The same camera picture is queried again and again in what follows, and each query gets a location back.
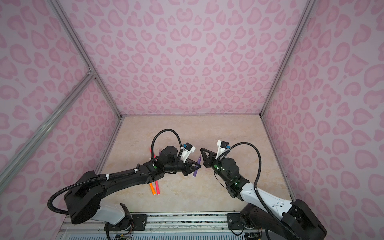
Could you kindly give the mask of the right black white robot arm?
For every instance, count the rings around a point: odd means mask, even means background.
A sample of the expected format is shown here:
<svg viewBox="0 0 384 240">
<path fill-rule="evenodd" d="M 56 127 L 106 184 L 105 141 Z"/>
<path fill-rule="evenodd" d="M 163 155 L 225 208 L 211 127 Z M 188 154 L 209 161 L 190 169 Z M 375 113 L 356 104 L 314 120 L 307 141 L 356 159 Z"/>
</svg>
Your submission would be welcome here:
<svg viewBox="0 0 384 240">
<path fill-rule="evenodd" d="M 245 228 L 260 227 L 287 240 L 323 240 L 327 230 L 302 200 L 281 199 L 258 189 L 240 174 L 236 161 L 220 160 L 217 154 L 202 148 L 206 168 L 211 168 L 223 181 L 232 198 L 247 205 L 240 212 L 240 221 Z"/>
</svg>

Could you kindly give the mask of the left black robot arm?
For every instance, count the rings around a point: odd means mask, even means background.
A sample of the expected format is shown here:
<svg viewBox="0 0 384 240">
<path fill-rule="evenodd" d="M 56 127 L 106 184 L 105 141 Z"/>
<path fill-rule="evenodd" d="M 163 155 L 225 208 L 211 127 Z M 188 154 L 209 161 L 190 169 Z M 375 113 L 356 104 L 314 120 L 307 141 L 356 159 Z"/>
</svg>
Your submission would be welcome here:
<svg viewBox="0 0 384 240">
<path fill-rule="evenodd" d="M 195 150 L 189 143 L 184 144 L 180 150 L 167 146 L 159 156 L 138 164 L 134 169 L 101 175 L 94 171 L 86 172 L 64 196 L 72 224 L 82 224 L 88 220 L 118 224 L 127 216 L 127 208 L 104 207 L 103 198 L 133 186 L 153 183 L 166 174 L 192 174 L 201 168 L 200 164 L 189 158 Z"/>
</svg>

